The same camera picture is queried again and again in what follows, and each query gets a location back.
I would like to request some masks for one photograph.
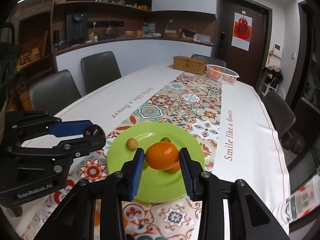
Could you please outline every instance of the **white basket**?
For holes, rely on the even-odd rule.
[[[233,85],[239,77],[236,72],[217,65],[207,65],[207,76],[214,81],[227,85]]]

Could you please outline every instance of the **blue gripper pad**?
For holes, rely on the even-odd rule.
[[[61,122],[49,128],[49,134],[57,138],[80,135],[91,125],[93,125],[93,123],[90,120]]]

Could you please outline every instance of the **white tablecloth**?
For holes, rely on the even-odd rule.
[[[150,95],[155,94],[181,73],[167,64],[150,66],[92,92],[56,116],[63,121],[90,119],[108,134],[149,97],[146,95],[133,101],[134,98],[148,89]],[[26,142],[25,146],[52,147],[60,140],[63,138],[47,135]],[[81,158],[75,159],[70,170],[80,161]],[[290,195],[289,174],[277,132],[254,89],[240,82],[222,86],[220,132],[213,173],[223,180],[246,180],[269,208]],[[19,235],[23,234],[45,199],[28,205],[31,208],[24,211],[16,227]],[[229,239],[228,223],[225,202],[225,239]],[[195,229],[191,239],[196,236]]]

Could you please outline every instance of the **brown door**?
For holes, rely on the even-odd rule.
[[[218,33],[217,58],[226,62],[227,68],[239,74],[237,80],[256,86],[262,68],[263,47],[265,42],[265,15],[248,7],[231,2],[221,1]],[[252,18],[249,50],[240,49],[231,45],[235,13]]]

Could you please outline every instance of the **wicker box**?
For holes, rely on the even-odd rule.
[[[195,58],[176,56],[173,57],[173,68],[191,72],[198,75],[204,75],[207,67],[207,62]]]

